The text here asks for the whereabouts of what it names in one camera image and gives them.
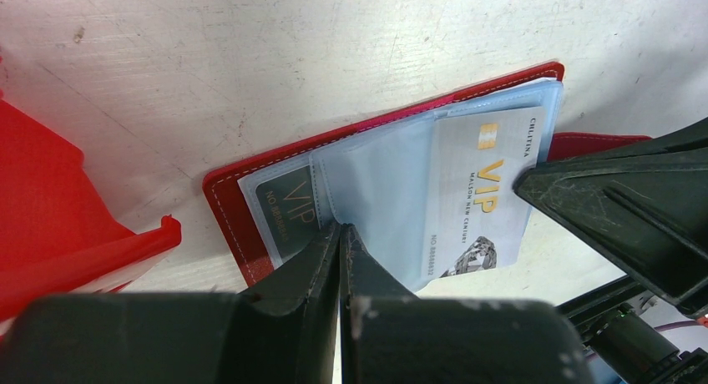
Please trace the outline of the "dark green VIP credit card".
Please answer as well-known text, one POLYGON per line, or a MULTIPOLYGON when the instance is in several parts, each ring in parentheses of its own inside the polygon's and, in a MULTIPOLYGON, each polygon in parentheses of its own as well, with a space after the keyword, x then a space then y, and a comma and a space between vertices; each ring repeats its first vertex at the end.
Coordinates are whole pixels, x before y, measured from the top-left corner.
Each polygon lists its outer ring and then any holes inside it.
POLYGON ((300 166, 280 172, 255 187, 262 237, 276 265, 304 250, 320 230, 311 171, 300 166))

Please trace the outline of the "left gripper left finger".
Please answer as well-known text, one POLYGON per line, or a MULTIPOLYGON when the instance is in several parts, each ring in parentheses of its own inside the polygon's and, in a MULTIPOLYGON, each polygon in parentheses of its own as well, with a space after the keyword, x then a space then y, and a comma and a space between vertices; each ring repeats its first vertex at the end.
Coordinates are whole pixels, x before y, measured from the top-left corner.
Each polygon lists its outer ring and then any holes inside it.
POLYGON ((239 383, 332 381, 340 234, 340 224, 329 224, 304 250, 241 292, 239 383))

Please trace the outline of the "white VIP credit card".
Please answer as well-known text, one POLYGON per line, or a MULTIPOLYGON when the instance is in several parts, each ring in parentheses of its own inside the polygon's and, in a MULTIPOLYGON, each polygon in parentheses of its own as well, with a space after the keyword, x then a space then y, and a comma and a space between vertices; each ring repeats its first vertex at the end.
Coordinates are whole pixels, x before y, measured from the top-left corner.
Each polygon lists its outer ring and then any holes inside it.
POLYGON ((536 165, 544 107, 446 117, 434 125, 425 280, 512 265, 530 208, 513 182, 536 165))

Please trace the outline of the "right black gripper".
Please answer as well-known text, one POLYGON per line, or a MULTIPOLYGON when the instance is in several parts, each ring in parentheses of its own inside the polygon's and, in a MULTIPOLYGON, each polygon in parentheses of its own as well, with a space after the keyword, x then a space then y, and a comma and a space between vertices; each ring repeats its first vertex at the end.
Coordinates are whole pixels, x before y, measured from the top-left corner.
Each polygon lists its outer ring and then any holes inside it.
POLYGON ((540 164, 513 189, 634 279, 558 307, 579 333, 584 359, 600 359, 625 383, 706 383, 707 351, 680 351, 661 335, 706 321, 653 327, 640 315, 655 294, 689 318, 707 313, 707 122, 540 164))

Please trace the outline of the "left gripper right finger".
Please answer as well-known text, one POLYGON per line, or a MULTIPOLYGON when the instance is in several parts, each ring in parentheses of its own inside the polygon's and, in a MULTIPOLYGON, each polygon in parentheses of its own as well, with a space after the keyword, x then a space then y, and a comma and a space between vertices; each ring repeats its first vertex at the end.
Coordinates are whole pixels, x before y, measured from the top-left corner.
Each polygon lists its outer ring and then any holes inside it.
POLYGON ((341 381, 402 382, 415 349, 405 313, 417 297, 368 252, 355 225, 341 227, 339 255, 341 381))

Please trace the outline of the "red plastic tray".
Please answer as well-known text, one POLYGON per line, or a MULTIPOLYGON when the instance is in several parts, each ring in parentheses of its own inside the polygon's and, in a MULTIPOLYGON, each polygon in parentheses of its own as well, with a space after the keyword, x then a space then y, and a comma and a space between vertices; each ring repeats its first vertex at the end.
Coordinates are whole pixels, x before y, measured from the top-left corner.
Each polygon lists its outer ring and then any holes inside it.
POLYGON ((134 233, 109 212, 83 152, 1 102, 1 332, 37 298, 120 291, 182 240, 170 215, 134 233))

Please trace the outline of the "red leather card holder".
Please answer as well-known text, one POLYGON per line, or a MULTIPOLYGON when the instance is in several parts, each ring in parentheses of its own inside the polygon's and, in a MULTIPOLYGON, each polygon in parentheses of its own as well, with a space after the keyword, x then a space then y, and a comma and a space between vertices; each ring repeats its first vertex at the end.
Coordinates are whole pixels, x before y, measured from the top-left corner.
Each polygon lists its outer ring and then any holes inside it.
POLYGON ((637 135, 556 133, 563 75, 561 63, 543 63, 208 173, 205 197, 245 282, 254 285, 283 265, 276 265, 266 249, 255 187, 280 172, 308 166, 320 230, 333 222, 355 225, 380 265, 410 291, 422 289, 432 281, 424 279, 421 268, 438 120, 542 106, 547 116, 536 165, 640 141, 637 135))

